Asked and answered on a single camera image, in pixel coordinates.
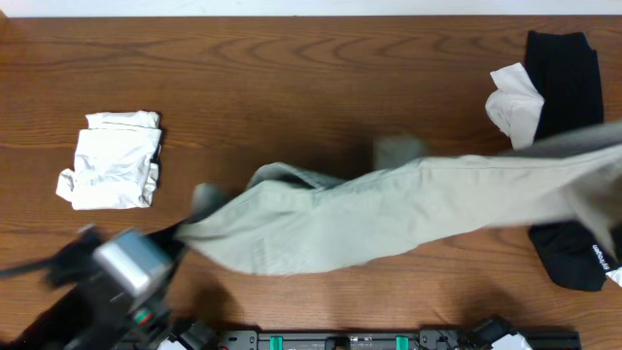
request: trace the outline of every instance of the cable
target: cable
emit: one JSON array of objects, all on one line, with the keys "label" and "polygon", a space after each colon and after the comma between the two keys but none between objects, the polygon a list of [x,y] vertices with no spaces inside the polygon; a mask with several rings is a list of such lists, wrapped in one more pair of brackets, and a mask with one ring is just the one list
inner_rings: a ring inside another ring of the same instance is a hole
[{"label": "cable", "polygon": [[16,267],[0,270],[0,279],[9,279],[30,273],[36,270],[46,268],[52,264],[52,259],[43,259],[37,262],[31,262]]}]

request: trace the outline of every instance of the white wall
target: white wall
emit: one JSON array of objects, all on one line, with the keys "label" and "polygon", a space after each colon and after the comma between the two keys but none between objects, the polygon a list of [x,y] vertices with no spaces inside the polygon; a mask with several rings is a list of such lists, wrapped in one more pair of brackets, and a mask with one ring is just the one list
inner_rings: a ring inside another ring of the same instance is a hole
[{"label": "white wall", "polygon": [[622,15],[622,0],[0,0],[8,17]]}]

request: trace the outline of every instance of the wood grain surface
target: wood grain surface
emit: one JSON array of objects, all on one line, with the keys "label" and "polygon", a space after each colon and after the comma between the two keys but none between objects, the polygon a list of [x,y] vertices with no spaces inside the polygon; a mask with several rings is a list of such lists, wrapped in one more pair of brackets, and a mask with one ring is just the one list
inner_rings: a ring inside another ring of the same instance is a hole
[{"label": "wood grain surface", "polygon": [[[14,19],[0,32],[0,267],[47,256],[97,223],[167,227],[194,185],[239,193],[281,160],[353,178],[378,135],[415,134],[439,155],[493,155],[489,73],[522,61],[527,31],[584,31],[605,112],[622,117],[620,17]],[[85,114],[162,114],[161,186],[150,209],[73,211],[56,196]],[[66,290],[41,274],[0,282],[0,338]],[[481,229],[333,273],[245,276],[191,253],[168,301],[177,315],[265,330],[416,329],[499,313],[519,327],[580,331],[620,349],[622,290],[555,286],[523,228]]]}]

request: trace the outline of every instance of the black garment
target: black garment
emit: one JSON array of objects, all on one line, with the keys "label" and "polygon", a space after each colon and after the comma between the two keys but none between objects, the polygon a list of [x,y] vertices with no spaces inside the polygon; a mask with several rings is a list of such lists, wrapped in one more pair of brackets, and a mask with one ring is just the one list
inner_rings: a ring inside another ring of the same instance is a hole
[{"label": "black garment", "polygon": [[[525,69],[544,97],[535,140],[604,122],[598,58],[583,33],[529,32]],[[558,286],[597,292],[617,262],[577,221],[533,226],[529,236]]]}]

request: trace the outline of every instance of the clothing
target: clothing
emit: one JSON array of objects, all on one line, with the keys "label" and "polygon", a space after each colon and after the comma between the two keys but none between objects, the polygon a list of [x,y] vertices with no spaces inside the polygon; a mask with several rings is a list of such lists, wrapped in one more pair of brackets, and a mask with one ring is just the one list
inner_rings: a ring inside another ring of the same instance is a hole
[{"label": "clothing", "polygon": [[514,150],[534,143],[544,98],[537,92],[520,63],[492,72],[498,90],[486,101],[486,113],[502,133],[509,136]]},{"label": "clothing", "polygon": [[[607,131],[605,139],[613,145],[578,156],[536,158],[542,149],[535,143],[524,150],[535,152],[529,157],[422,157],[341,185],[330,177],[324,181],[321,174],[270,164],[214,214],[181,225],[178,238],[236,271],[291,275],[401,254],[428,241],[504,226],[515,217],[522,220],[516,224],[562,217],[591,221],[594,215],[610,215],[614,222],[617,213],[601,212],[599,202],[590,203],[594,212],[573,210],[591,199],[575,188],[589,188],[584,183],[588,175],[605,169],[612,182],[622,174],[612,166],[622,160],[620,130],[622,123],[582,130],[574,136],[579,145],[599,144],[602,140],[592,135]],[[543,150],[555,151],[554,141],[548,140]],[[612,184],[599,186],[606,190]],[[550,197],[562,200],[566,193],[574,194],[566,211],[540,204]],[[533,207],[540,210],[524,213]]]},{"label": "clothing", "polygon": [[[551,35],[531,31],[525,65],[546,99],[535,140],[604,122],[598,58],[582,33]],[[530,229],[530,239],[554,283],[596,292],[603,287],[605,273],[619,266],[611,257],[613,252],[604,249],[594,236],[612,245],[608,230],[600,227],[605,224],[602,220],[584,223],[589,228],[571,221]]]},{"label": "clothing", "polygon": [[161,131],[155,112],[87,115],[74,169],[60,173],[56,194],[75,210],[151,206],[158,177]]}]

